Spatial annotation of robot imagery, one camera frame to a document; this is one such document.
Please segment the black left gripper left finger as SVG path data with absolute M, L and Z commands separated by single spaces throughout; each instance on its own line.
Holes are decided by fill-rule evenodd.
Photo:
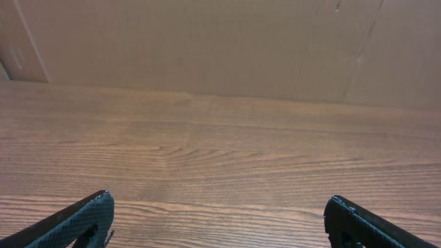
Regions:
M 114 199 L 96 193 L 1 240 L 1 248 L 105 248 L 114 235 Z

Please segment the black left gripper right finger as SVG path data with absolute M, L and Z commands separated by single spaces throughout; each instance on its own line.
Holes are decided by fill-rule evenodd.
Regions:
M 339 195 L 328 200 L 323 217 L 332 248 L 437 248 Z

